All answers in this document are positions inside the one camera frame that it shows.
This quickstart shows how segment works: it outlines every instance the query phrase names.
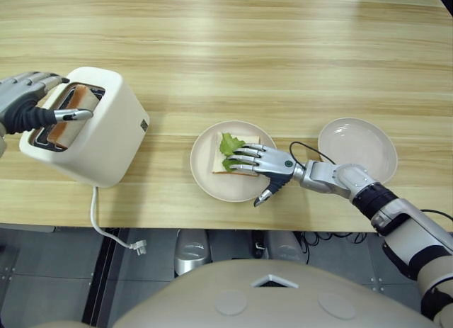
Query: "green lettuce leaf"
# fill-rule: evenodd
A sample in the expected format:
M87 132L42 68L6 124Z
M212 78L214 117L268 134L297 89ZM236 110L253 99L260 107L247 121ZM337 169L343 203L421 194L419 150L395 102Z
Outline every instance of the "green lettuce leaf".
M222 141L220 142L220 152L225 154L227 157L233 154L233 151L243 147L243 140L239 140L236 137L232 137L230 133L222 133Z
M235 159L227 159L227 158L225 158L224 161L222 162L222 165L224 166L224 168L226 169L227 172L234 171L234 169L230 168L230 166L235 165L235 164L240 164L240 162Z
M220 142L219 149L221 153L228 157L231 156L236 149L243 147L245 143L246 142L244 142L243 140L239 140L237 137L233 137L230 133L222 133L222 141ZM241 162L235 159L225 158L224 161L222 162L222 165L224 166L227 172L232 172L234 171L234 169L232 169L230 166L240 163Z

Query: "cable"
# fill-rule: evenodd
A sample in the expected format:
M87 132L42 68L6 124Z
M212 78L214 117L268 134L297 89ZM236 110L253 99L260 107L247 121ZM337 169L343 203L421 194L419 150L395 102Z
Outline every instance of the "cable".
M347 234L336 234L336 233L333 233L332 235L335 236L335 237L338 237L338 238L346 238L346 237L352 235L352 233L351 232L349 232Z
M98 226L98 224L96 223L96 219L95 219L97 201L98 201L98 187L93 186L93 196L91 197L90 219L91 219L91 225L93 225L94 230L96 230L99 234L101 234L103 236L113 239L119 245L122 245L124 248L135 250L138 255L145 254L147 252L147 248L146 248L147 241L146 240L143 239L141 241L135 242L134 244L126 244L121 239L116 237L115 235L109 234L108 232L103 231Z
M292 142L291 144L289 144L289 153L291 154L291 157L294 159L294 161L296 163L298 163L300 166L302 166L303 169L305 169L305 166L303 164L301 164L299 162L299 160L297 160L297 158L294 156L294 154L292 153L292 145L294 144L299 144L299 145L302 145L304 147L306 147L307 149L310 149L311 151L315 151L317 154L319 154L320 156L326 158L330 163L334 164L335 165L335 162L330 159L329 157L327 157L324 153L318 151L317 149L314 149L313 147L307 145L307 144L304 144L303 142Z
M442 215L453 222L453 217L450 215L447 215L446 213L443 213L442 211L431 210L431 209L422 209L420 211L423 211L424 213L437 213L438 215Z
M311 233L314 234L315 240L313 242L310 242L306 238L306 234ZM296 235L297 240L299 241L299 244L302 248L302 253L306 254L306 261L305 264L308 264L310 262L310 247L315 247L316 245L319 244L319 242L322 241L328 241L332 239L332 237L337 237L337 238L346 238L349 237L353 234L353 232L349 232L347 234L336 234L335 232L326 232L327 237L322 237L320 232L294 232ZM366 232L357 232L354 240L349 240L348 241L352 244L361 244L363 243L367 238L367 233Z

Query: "toast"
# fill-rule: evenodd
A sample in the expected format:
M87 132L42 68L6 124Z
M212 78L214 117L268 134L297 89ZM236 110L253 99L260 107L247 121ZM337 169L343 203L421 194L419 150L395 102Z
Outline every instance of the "toast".
M90 91L90 88L84 85L77 85L67 108L84 108L93 111L98 105L98 102L98 98ZM49 132L47 141L67 149L76 139L85 122L86 120L78 120L58 123Z

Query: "wooden table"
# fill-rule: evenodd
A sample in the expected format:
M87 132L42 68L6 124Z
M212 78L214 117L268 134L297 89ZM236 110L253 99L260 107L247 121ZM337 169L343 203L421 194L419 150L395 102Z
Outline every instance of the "wooden table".
M190 149L222 120L288 149L362 118L396 145L388 187L453 213L452 29L439 0L0 0L0 77L89 65L134 89L151 129L122 182L101 190L101 226L371 231L346 200L295 182L259 208L213 199ZM89 226L91 187L21 154L19 137L0 160L0 222Z

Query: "white plate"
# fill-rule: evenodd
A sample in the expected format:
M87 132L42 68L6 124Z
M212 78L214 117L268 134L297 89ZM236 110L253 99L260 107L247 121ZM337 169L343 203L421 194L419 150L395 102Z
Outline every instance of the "white plate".
M357 118L341 118L324 126L318 148L336 164L362 165L382 183L394 176L398 166L390 138L377 126Z
M193 178L208 195L226 202L245 202L256 198L268 186L268 177L212 173L213 147L216 144L218 132L228 132L232 135L258 135L262 145L275 147L272 138L253 124L239 120L215 124L205 130L193 144L190 153L190 169Z

